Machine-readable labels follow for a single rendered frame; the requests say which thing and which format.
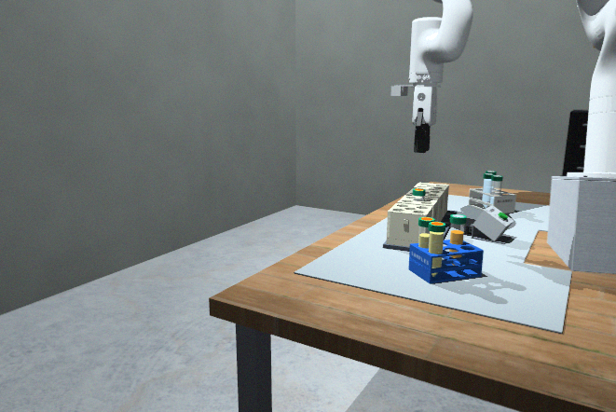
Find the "green-capped tube with orange cap dot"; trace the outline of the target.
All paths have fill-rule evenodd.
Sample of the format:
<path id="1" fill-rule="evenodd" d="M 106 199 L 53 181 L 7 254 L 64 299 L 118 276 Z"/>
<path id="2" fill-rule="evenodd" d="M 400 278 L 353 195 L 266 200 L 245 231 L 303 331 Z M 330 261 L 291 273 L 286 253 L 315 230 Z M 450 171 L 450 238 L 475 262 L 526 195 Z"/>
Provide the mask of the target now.
<path id="1" fill-rule="evenodd" d="M 419 234 L 418 234 L 418 247 L 420 248 L 429 248 L 429 222 L 435 222 L 434 218 L 430 217 L 419 217 L 418 225 L 419 225 Z"/>
<path id="2" fill-rule="evenodd" d="M 425 189 L 415 188 L 413 189 L 413 195 L 414 195 L 413 200 L 414 201 L 424 201 L 425 194 L 426 194 Z"/>

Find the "blue tube rack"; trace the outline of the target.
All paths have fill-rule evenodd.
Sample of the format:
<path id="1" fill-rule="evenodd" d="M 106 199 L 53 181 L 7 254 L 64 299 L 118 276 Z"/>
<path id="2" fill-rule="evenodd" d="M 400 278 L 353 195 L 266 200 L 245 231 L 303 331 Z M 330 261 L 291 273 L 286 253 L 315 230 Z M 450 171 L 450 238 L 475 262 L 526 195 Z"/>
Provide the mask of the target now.
<path id="1" fill-rule="evenodd" d="M 457 245 L 444 240 L 442 254 L 431 254 L 429 248 L 420 248 L 418 243 L 410 244 L 409 270 L 428 283 L 450 282 L 480 277 L 482 272 L 482 256 L 478 247 L 463 241 Z M 462 248 L 462 249 L 461 249 Z M 445 250 L 456 250 L 447 252 Z M 462 254 L 462 257 L 453 258 L 451 255 Z M 432 268 L 432 259 L 442 257 L 442 267 Z M 455 266 L 453 266 L 454 264 Z M 439 273 L 438 273 L 439 272 Z M 433 277 L 432 273 L 438 273 Z"/>

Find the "green-capped tube with orange label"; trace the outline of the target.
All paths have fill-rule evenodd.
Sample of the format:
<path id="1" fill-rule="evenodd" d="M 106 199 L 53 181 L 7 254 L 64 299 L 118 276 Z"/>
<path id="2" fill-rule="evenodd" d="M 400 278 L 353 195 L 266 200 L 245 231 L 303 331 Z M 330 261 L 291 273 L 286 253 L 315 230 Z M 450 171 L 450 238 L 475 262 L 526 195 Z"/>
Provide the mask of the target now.
<path id="1" fill-rule="evenodd" d="M 445 223 L 429 222 L 429 253 L 442 254 L 444 246 Z M 432 259 L 432 268 L 442 267 L 442 257 Z"/>

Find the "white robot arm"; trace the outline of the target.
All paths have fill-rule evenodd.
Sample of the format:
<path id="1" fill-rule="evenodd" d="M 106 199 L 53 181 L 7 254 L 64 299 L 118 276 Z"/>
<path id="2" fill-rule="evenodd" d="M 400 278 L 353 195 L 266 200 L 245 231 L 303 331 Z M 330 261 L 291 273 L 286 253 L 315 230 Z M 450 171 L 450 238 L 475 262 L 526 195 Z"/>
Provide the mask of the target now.
<path id="1" fill-rule="evenodd" d="M 616 0 L 576 1 L 584 30 L 601 53 L 591 83 L 584 171 L 567 176 L 616 178 Z M 391 86 L 391 96 L 407 96 L 405 86 L 442 83 L 444 62 L 455 61 L 465 49 L 472 26 L 471 1 L 443 0 L 443 6 L 442 19 L 412 22 L 413 85 Z"/>

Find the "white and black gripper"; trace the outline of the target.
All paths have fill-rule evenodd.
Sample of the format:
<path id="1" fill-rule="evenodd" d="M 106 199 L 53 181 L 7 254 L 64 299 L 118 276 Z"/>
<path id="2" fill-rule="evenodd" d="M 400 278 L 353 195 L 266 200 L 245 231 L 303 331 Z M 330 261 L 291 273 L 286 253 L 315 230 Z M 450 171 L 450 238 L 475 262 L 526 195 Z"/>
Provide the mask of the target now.
<path id="1" fill-rule="evenodd" d="M 413 124 L 415 118 L 414 152 L 430 150 L 430 126 L 436 123 L 437 88 L 440 85 L 415 85 L 413 101 Z M 416 125 L 417 124 L 417 125 Z"/>

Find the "white bucket adapter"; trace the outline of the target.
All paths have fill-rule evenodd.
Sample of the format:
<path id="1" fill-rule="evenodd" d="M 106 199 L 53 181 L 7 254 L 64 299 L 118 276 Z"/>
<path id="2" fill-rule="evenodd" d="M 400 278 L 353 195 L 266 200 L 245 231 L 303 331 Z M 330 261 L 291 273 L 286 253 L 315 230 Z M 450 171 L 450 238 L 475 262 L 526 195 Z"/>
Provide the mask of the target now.
<path id="1" fill-rule="evenodd" d="M 440 191 L 444 191 L 445 195 L 444 195 L 444 209 L 443 209 L 443 217 L 445 216 L 446 212 L 447 212 L 447 203 L 448 203 L 448 190 L 449 190 L 449 185 L 442 185 L 442 184 L 429 184 L 429 183 L 418 183 L 416 186 L 414 186 L 414 188 L 421 188 L 421 189 L 428 189 L 428 190 L 440 190 Z"/>
<path id="2" fill-rule="evenodd" d="M 438 206 L 439 206 L 438 198 L 425 197 L 424 201 L 414 201 L 413 196 L 403 196 L 397 203 L 432 206 L 432 218 L 435 219 L 435 222 L 437 222 L 438 220 Z"/>
<path id="3" fill-rule="evenodd" d="M 413 195 L 413 189 L 412 188 L 407 194 L 406 196 L 414 196 Z M 440 190 L 426 190 L 426 194 L 425 197 L 427 198 L 438 198 L 439 199 L 439 206 L 438 206 L 438 220 L 437 222 L 441 222 L 443 219 L 443 209 L 444 209 L 444 195 L 445 192 L 444 191 L 440 191 Z"/>

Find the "grey table surface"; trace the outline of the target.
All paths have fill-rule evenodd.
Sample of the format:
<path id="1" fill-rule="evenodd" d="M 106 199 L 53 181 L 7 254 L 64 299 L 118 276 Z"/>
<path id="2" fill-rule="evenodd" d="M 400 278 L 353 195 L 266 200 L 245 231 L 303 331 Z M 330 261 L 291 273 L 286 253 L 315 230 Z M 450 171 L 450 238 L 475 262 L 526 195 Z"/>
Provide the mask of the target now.
<path id="1" fill-rule="evenodd" d="M 482 274 L 428 283 L 410 271 L 409 252 L 383 248 L 387 218 L 294 274 L 562 334 L 572 271 L 525 264 L 550 206 L 516 202 L 505 244 L 463 240 L 482 250 Z"/>

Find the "cream bucket adapter with holes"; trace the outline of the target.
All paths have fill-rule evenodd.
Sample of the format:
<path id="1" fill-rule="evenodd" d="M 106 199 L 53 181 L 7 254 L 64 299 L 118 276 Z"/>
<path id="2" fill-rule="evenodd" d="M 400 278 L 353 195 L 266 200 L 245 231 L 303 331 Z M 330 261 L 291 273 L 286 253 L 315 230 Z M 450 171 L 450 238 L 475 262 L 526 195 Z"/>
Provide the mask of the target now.
<path id="1" fill-rule="evenodd" d="M 418 243 L 419 217 L 432 218 L 432 206 L 393 205 L 388 210 L 386 244 L 410 247 L 410 244 Z"/>

